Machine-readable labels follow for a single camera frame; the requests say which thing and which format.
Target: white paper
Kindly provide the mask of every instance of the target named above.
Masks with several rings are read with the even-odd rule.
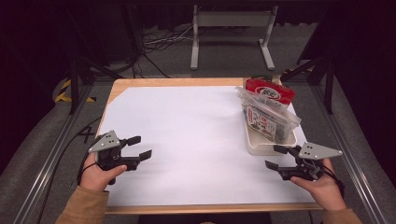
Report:
[[[313,203],[308,192],[265,167],[266,160],[295,166],[294,158],[251,155],[244,125],[233,86],[127,89],[107,106],[99,133],[141,135],[122,156],[152,149],[152,157],[107,187],[107,205]],[[295,132],[302,145],[301,127]]]

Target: tan sleeve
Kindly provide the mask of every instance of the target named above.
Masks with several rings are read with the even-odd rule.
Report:
[[[325,211],[323,214],[323,224],[361,224],[361,220],[352,209],[339,211]]]
[[[108,194],[77,186],[56,223],[103,223]]]

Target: cable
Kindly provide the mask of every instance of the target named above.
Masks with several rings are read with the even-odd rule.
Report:
[[[95,123],[97,120],[99,120],[99,119],[101,119],[101,118],[102,118],[102,117],[99,117],[99,118],[97,118],[97,119],[91,121],[90,123],[88,123],[84,128],[82,128],[77,134],[75,134],[75,135],[70,139],[70,141],[67,143],[67,145],[66,145],[66,146],[64,147],[64,149],[62,150],[59,159],[56,161],[54,170],[53,170],[52,174],[51,174],[50,177],[49,177],[49,186],[48,186],[48,188],[47,188],[47,193],[46,193],[46,195],[45,195],[43,205],[41,205],[40,214],[39,214],[38,219],[37,219],[37,224],[39,224],[39,223],[41,222],[41,218],[43,217],[43,213],[44,213],[44,209],[45,209],[45,207],[46,207],[47,199],[48,199],[49,196],[50,196],[50,189],[51,189],[51,186],[52,186],[52,182],[53,182],[53,179],[54,179],[54,177],[55,177],[55,173],[56,173],[56,170],[58,169],[58,166],[59,166],[59,163],[60,163],[60,161],[61,161],[62,156],[64,155],[64,153],[66,152],[67,148],[70,146],[70,144],[73,142],[73,140],[74,140],[77,136],[79,136],[80,134],[82,134],[87,128],[89,128],[93,123]]]
[[[161,74],[163,74],[165,77],[169,77],[168,75],[166,75],[146,54],[143,54],[143,56],[145,56],[145,58],[152,63],[152,65],[154,65],[154,67],[156,67],[158,69],[158,71],[161,72]]]

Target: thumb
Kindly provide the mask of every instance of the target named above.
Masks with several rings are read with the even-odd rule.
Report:
[[[297,176],[292,176],[290,181],[293,184],[295,184],[295,185],[297,185],[297,186],[299,186],[299,187],[301,187],[303,189],[306,189],[308,191],[311,190],[312,181],[308,181],[308,180],[302,179],[302,178],[297,177]]]
[[[116,176],[124,173],[127,169],[126,165],[120,165],[120,166],[116,166],[111,170],[106,171],[106,175],[108,177],[108,179],[113,179]]]

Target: human hand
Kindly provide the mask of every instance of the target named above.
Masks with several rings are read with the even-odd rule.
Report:
[[[332,163],[329,158],[323,159],[323,165],[333,172]],[[326,174],[323,174],[317,181],[309,181],[296,176],[293,176],[290,181],[308,190],[315,201],[326,211],[347,208],[335,180]]]
[[[90,153],[87,160],[84,161],[84,168],[95,163],[94,153]],[[80,186],[85,189],[91,189],[102,192],[106,189],[107,184],[110,180],[116,178],[116,176],[124,173],[127,169],[126,165],[114,167],[111,170],[103,171],[97,164],[87,168],[81,177]]]

